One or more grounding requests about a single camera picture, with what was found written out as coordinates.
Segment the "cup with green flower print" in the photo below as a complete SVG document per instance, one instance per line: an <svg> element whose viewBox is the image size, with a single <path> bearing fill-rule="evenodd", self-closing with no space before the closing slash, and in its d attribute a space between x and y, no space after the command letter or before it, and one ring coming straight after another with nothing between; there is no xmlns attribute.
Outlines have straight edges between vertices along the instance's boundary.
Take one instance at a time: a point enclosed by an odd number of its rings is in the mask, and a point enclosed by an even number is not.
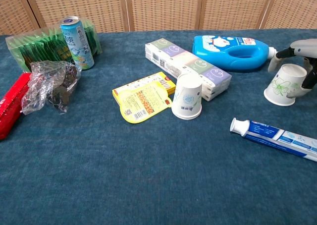
<svg viewBox="0 0 317 225"><path fill-rule="evenodd" d="M286 95L301 87L307 71L299 65L284 64L277 72L271 83L264 90L265 98L279 106L290 106L295 103L295 98Z"/></svg>

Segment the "blue detergent bottle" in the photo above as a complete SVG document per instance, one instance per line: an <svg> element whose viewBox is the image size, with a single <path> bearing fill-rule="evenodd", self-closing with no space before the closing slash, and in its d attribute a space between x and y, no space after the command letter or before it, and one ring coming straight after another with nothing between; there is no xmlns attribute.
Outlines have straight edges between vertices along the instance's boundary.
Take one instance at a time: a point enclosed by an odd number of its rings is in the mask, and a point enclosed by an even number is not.
<svg viewBox="0 0 317 225"><path fill-rule="evenodd" d="M252 38L195 36L193 54L226 71L252 71L271 59L276 49Z"/></svg>

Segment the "aluminum can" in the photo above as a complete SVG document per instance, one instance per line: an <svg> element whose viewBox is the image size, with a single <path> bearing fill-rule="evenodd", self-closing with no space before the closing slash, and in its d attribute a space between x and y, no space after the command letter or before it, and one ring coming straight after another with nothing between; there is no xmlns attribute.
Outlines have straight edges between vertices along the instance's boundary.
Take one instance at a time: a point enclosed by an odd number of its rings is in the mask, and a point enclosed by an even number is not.
<svg viewBox="0 0 317 225"><path fill-rule="evenodd" d="M82 70L88 70L93 67L94 58L79 17L68 16L59 23L76 66Z"/></svg>

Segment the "tissue pack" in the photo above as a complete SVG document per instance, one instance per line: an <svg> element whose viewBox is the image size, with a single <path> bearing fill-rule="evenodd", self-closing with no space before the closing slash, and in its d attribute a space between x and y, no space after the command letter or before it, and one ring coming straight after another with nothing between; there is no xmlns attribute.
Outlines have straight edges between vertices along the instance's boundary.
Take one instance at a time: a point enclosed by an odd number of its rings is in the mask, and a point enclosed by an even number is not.
<svg viewBox="0 0 317 225"><path fill-rule="evenodd" d="M206 101L229 87L230 74L164 38L145 44L145 57L176 79L183 73L199 74L203 80L202 97Z"/></svg>

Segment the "plastic bag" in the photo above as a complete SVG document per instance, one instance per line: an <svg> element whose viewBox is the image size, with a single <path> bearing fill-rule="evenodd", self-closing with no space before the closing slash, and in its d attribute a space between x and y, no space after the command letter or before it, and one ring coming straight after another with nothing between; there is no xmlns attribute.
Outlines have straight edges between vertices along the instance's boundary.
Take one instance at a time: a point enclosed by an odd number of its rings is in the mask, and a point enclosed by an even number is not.
<svg viewBox="0 0 317 225"><path fill-rule="evenodd" d="M92 55L102 53L94 24L85 17L81 18L81 21ZM59 23L27 33L9 36L5 41L14 59L25 72L32 71L31 63L35 61L73 62Z"/></svg>
<svg viewBox="0 0 317 225"><path fill-rule="evenodd" d="M60 113L67 112L69 97L80 79L81 69L66 61L31 63L29 90L22 98L22 112L27 115L40 110L46 101Z"/></svg>

